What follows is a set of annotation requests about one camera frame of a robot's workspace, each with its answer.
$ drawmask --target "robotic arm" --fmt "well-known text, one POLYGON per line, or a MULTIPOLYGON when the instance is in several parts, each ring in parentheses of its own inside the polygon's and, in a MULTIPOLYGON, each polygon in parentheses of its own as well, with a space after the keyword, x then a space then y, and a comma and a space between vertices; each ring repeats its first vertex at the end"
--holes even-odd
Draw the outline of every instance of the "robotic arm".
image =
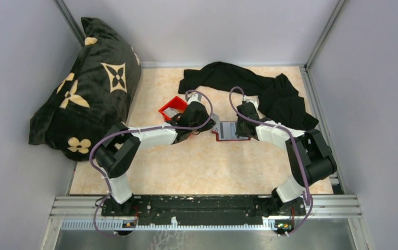
MULTIPOLYGON (((259 141, 272 143, 288 152, 292 175, 285 183, 272 192, 272 201, 277 211, 287 211, 287 203, 298 198, 305 190, 302 173, 297 163, 296 154, 292 147, 290 136, 283 130, 277 129, 280 124, 271 120, 260 119, 257 114, 257 103, 255 101, 242 101, 237 110, 242 115, 266 124, 257 124, 248 121, 238 115, 236 135, 253 137, 259 141)), ((294 130, 288 128, 297 144, 298 154, 301 157, 306 179, 312 185, 337 171, 337 164, 326 144, 320 131, 312 129, 309 131, 294 130)))
POLYGON ((210 119, 205 126, 198 130, 186 129, 200 126, 209 117, 205 106, 201 103, 201 97, 198 93, 190 96, 184 113, 162 123, 160 129, 155 129, 155 127, 128 128, 123 123, 118 123, 107 132, 106 136, 124 130, 138 131, 106 140, 95 153, 96 161, 107 175, 107 181, 111 186, 111 195, 118 204, 123 204, 132 197, 126 171, 138 150, 157 145, 180 143, 188 139, 192 132, 206 131, 214 126, 215 122, 210 119))

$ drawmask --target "red-edged box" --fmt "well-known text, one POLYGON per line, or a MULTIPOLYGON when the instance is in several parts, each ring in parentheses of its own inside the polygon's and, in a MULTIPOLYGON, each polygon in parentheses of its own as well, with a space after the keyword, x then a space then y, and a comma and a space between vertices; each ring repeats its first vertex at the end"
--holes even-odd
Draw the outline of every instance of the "red-edged box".
POLYGON ((180 98, 178 96, 175 96, 166 105, 164 105, 162 108, 160 108, 159 113, 161 113, 161 115, 164 117, 164 121, 169 121, 169 120, 171 120, 171 118, 166 113, 164 113, 164 111, 167 108, 172 108, 181 113, 181 112, 185 111, 187 106, 188 106, 188 104, 186 103, 186 101, 184 101, 182 98, 180 98))

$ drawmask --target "white wall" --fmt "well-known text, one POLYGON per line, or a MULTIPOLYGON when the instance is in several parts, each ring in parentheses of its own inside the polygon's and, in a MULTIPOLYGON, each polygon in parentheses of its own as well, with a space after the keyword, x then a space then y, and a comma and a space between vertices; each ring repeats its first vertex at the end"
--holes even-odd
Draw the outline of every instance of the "white wall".
POLYGON ((78 43, 52 0, 0 1, 0 249, 38 249, 74 163, 29 146, 29 120, 67 75, 78 43))
POLYGON ((338 0, 65 0, 116 29, 145 66, 306 63, 338 0))
POLYGON ((398 1, 350 1, 311 74, 376 249, 398 249, 398 1))

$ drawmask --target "pillow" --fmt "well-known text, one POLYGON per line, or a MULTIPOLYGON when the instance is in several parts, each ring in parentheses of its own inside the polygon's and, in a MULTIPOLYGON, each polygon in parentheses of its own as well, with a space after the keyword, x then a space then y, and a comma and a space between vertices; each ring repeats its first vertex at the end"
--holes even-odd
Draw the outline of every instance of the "pillow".
POLYGON ((126 121, 141 67, 132 47, 97 18, 81 18, 86 35, 69 75, 30 120, 29 144, 46 144, 72 160, 126 121))

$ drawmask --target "beige tabletop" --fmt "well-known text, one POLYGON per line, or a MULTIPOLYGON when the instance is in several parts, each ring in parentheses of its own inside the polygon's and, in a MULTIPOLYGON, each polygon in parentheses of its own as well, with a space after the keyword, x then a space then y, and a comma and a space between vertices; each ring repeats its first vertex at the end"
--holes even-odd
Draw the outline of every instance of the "beige tabletop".
MULTIPOLYGON (((276 77, 284 73, 299 95, 305 98, 298 67, 247 67, 256 74, 276 77)), ((184 68, 143 69, 127 125, 156 126, 164 120, 158 110, 177 94, 184 68)), ((213 104, 220 121, 234 121, 236 114, 229 103, 229 93, 199 87, 213 104)), ((233 102, 241 102, 233 94, 233 102)), ((203 98, 209 111, 209 105, 203 98)), ((139 151, 127 177, 134 194, 270 194, 291 174, 287 152, 256 140, 216 142, 210 131, 193 135, 175 145, 161 145, 139 151)), ((316 194, 332 194, 329 178, 310 187, 316 194)), ((107 187, 88 162, 79 162, 70 194, 104 194, 107 187)))

